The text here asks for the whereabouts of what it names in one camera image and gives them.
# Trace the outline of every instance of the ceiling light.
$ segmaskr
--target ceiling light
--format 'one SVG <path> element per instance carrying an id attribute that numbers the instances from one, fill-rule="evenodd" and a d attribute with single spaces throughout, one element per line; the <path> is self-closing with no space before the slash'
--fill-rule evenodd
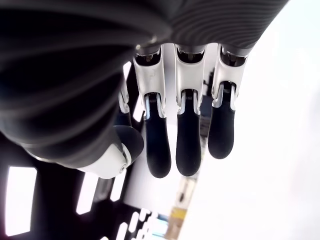
<path id="1" fill-rule="evenodd" d="M 139 229 L 138 233 L 136 234 L 136 240 L 142 240 L 144 233 L 141 229 Z"/>
<path id="2" fill-rule="evenodd" d="M 114 183 L 113 183 L 113 187 L 110 195 L 110 199 L 113 202 L 118 201 L 120 199 L 122 187 L 124 185 L 125 178 L 126 178 L 126 173 L 127 173 L 127 169 L 125 169 L 122 173 L 120 173 L 114 179 Z"/>
<path id="3" fill-rule="evenodd" d="M 143 114 L 144 114 L 144 109 L 142 107 L 141 97 L 139 95 L 138 99 L 136 100 L 136 104 L 133 112 L 133 118 L 140 123 Z"/>
<path id="4" fill-rule="evenodd" d="M 127 228 L 128 228 L 128 224 L 126 224 L 125 222 L 120 224 L 118 234 L 116 235 L 116 240 L 125 239 Z"/>
<path id="5" fill-rule="evenodd" d="M 130 72 L 130 68 L 131 68 L 131 62 L 129 61 L 125 65 L 123 65 L 123 75 L 126 81 Z"/>
<path id="6" fill-rule="evenodd" d="M 76 213 L 81 215 L 90 212 L 94 199 L 98 176 L 92 172 L 86 172 L 84 175 Z"/>
<path id="7" fill-rule="evenodd" d="M 37 170 L 34 167 L 9 168 L 5 198 L 5 234 L 30 231 L 32 202 Z"/>
<path id="8" fill-rule="evenodd" d="M 144 222 L 145 219 L 146 219 L 146 215 L 147 214 L 150 214 L 150 211 L 148 209 L 145 209 L 145 208 L 141 208 L 140 210 L 140 215 L 139 215 L 139 220 L 141 222 Z"/>
<path id="9" fill-rule="evenodd" d="M 134 233 L 136 231 L 138 219 L 139 219 L 139 213 L 137 213 L 135 211 L 132 214 L 131 221 L 130 221 L 130 224 L 129 224 L 129 229 L 128 230 L 129 230 L 130 233 Z"/>

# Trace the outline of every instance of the yellow object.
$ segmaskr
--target yellow object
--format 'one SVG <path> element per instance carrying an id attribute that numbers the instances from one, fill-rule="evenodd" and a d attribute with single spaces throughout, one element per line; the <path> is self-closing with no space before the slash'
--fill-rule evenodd
<path id="1" fill-rule="evenodd" d="M 171 211 L 171 217 L 175 218 L 175 219 L 185 219 L 187 210 L 186 209 L 182 209 L 182 208 L 178 208 L 178 207 L 174 207 Z"/>

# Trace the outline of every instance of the screw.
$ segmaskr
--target screw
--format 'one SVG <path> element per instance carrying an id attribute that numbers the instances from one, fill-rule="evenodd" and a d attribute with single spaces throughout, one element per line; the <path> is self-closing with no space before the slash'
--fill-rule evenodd
<path id="1" fill-rule="evenodd" d="M 120 173 L 122 173 L 125 169 L 126 169 L 127 164 L 124 164 L 121 168 L 120 168 Z"/>
<path id="2" fill-rule="evenodd" d="M 151 43 L 151 44 L 154 44 L 156 41 L 157 41 L 157 36 L 156 36 L 156 35 L 153 35 L 153 36 L 152 36 L 152 39 L 150 40 L 150 43 Z"/>

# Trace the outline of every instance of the robotic hand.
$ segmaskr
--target robotic hand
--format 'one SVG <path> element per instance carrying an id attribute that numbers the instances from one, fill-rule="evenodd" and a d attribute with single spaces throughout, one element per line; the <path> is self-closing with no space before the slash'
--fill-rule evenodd
<path id="1" fill-rule="evenodd" d="M 223 159 L 248 55 L 287 1 L 0 0 L 0 131 L 41 161 L 115 177 L 144 147 L 122 72 L 133 60 L 147 163 L 165 177 L 172 160 L 162 46 L 174 43 L 176 164 L 191 176 L 201 164 L 206 45 L 219 43 L 208 149 Z"/>

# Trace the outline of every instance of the rectangular light panel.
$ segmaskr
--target rectangular light panel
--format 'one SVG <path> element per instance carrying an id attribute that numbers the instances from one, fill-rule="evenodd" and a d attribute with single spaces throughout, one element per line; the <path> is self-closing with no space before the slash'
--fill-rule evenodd
<path id="1" fill-rule="evenodd" d="M 5 234 L 13 236 L 30 231 L 32 202 L 37 170 L 34 167 L 9 168 L 5 198 Z"/>
<path id="2" fill-rule="evenodd" d="M 99 177 L 92 172 L 84 175 L 76 213 L 81 215 L 90 212 Z"/>
<path id="3" fill-rule="evenodd" d="M 123 75 L 126 81 L 130 72 L 130 68 L 131 68 L 131 62 L 129 61 L 125 65 L 123 65 Z"/>
<path id="4" fill-rule="evenodd" d="M 144 114 L 144 108 L 142 107 L 141 97 L 139 95 L 134 107 L 133 118 L 140 123 L 143 114 Z"/>
<path id="5" fill-rule="evenodd" d="M 128 224 L 126 224 L 125 222 L 121 223 L 115 240 L 125 240 L 127 229 Z"/>
<path id="6" fill-rule="evenodd" d="M 125 178 L 126 178 L 126 173 L 127 173 L 127 169 L 125 169 L 122 173 L 120 173 L 114 179 L 114 183 L 113 183 L 113 187 L 110 195 L 110 200 L 112 202 L 118 201 L 120 199 L 122 187 L 124 185 Z"/>
<path id="7" fill-rule="evenodd" d="M 136 231 L 138 219 L 139 219 L 139 213 L 137 213 L 135 211 L 132 214 L 131 221 L 130 221 L 130 224 L 129 224 L 129 229 L 128 230 L 129 230 L 130 233 L 134 233 Z"/>

